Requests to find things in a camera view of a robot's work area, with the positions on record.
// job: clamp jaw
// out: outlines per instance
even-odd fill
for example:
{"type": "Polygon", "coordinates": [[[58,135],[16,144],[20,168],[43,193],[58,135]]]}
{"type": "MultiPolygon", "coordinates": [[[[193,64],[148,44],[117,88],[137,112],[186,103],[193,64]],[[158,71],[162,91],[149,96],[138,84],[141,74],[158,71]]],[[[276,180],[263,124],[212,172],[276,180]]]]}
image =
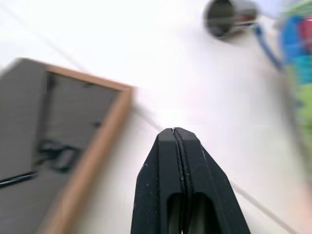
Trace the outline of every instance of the clamp jaw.
{"type": "Polygon", "coordinates": [[[229,180],[192,132],[165,129],[138,174],[131,234],[250,234],[229,180]]]}

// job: colorful object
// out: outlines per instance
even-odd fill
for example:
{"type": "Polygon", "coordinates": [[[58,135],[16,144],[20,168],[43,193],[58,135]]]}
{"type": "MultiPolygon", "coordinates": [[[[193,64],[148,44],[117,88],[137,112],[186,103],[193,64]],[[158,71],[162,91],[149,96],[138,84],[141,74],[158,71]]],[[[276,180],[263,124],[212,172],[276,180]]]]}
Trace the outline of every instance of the colorful object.
{"type": "Polygon", "coordinates": [[[307,17],[299,24],[300,37],[302,38],[303,46],[311,53],[312,52],[312,17],[307,17]]]}
{"type": "Polygon", "coordinates": [[[280,39],[284,68],[290,78],[301,142],[312,175],[312,0],[293,6],[284,17],[280,39]]]}

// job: white table surface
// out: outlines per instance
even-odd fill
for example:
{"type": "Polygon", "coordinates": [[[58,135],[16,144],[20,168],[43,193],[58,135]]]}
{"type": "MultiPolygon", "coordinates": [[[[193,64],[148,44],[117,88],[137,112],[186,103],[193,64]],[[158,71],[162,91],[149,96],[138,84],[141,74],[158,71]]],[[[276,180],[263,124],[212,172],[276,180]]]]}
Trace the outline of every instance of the white table surface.
{"type": "MultiPolygon", "coordinates": [[[[156,134],[173,126],[194,132],[236,191],[277,217],[236,193],[253,233],[291,233],[278,222],[293,233],[312,232],[284,78],[251,33],[231,42],[210,37],[201,24],[205,4],[0,0],[0,67],[29,57],[138,87],[133,123],[112,153],[78,233],[129,233],[137,173],[156,134]]],[[[276,47],[273,22],[260,21],[276,47]]]]}

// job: metal cup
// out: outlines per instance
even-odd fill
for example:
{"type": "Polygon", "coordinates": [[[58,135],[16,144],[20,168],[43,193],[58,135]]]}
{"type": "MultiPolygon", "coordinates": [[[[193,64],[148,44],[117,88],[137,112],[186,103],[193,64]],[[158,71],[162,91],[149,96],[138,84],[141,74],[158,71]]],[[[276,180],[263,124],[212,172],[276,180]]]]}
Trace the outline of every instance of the metal cup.
{"type": "Polygon", "coordinates": [[[212,35],[223,38],[254,24],[257,15],[257,6],[251,1],[213,0],[207,5],[203,20],[212,35]]]}

